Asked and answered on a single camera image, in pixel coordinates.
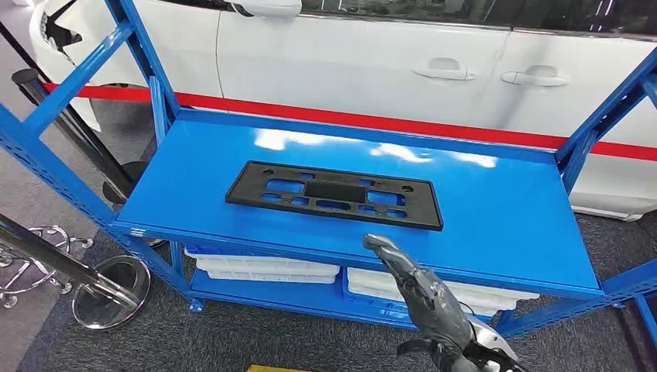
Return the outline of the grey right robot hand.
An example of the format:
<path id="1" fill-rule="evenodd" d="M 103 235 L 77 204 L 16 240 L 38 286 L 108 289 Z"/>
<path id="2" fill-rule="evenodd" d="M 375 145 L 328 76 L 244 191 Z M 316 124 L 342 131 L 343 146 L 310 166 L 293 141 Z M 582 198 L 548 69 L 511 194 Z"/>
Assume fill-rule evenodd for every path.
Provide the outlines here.
<path id="1" fill-rule="evenodd" d="M 473 326 L 445 283 L 385 236 L 367 233 L 363 246 L 393 275 L 411 321 L 424 336 L 400 344 L 397 356 L 427 353 L 440 371 L 479 371 L 464 355 L 464 349 L 475 340 Z"/>

